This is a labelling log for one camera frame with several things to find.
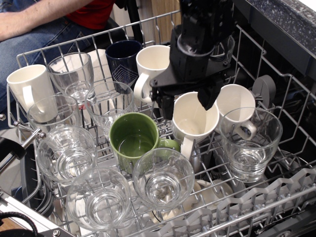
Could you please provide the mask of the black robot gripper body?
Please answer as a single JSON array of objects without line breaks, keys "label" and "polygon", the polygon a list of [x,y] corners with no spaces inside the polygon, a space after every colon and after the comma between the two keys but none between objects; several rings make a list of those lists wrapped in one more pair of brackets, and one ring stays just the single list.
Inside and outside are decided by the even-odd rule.
[{"label": "black robot gripper body", "polygon": [[211,61],[213,51],[205,56],[185,54],[178,45],[180,35],[181,27],[175,27],[170,40],[169,66],[150,81],[151,95],[179,95],[197,90],[230,66]]}]

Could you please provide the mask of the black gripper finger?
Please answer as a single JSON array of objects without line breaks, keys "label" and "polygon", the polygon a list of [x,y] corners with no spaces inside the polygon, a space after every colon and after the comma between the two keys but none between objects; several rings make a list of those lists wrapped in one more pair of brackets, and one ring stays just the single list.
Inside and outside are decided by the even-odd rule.
[{"label": "black gripper finger", "polygon": [[198,100],[206,111],[215,103],[223,84],[222,80],[210,80],[198,89]]},{"label": "black gripper finger", "polygon": [[174,96],[159,95],[157,103],[162,110],[162,115],[167,120],[172,120],[174,111]]}]

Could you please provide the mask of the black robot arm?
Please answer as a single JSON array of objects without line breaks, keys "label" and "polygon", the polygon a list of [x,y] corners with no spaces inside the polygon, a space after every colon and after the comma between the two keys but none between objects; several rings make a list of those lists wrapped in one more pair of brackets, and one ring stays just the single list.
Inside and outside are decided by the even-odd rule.
[{"label": "black robot arm", "polygon": [[172,30],[169,66],[150,81],[150,97],[167,120],[173,118],[174,97],[195,91],[209,110],[224,85],[229,66],[225,40],[234,28],[230,0],[182,0],[182,23]]}]

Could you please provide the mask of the person forearm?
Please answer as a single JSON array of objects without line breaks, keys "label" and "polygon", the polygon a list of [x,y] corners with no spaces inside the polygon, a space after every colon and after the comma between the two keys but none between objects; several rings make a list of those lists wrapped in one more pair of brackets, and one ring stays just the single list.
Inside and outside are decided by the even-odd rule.
[{"label": "person forearm", "polygon": [[91,3],[89,0],[41,0],[19,12],[0,14],[0,40],[28,33]]}]

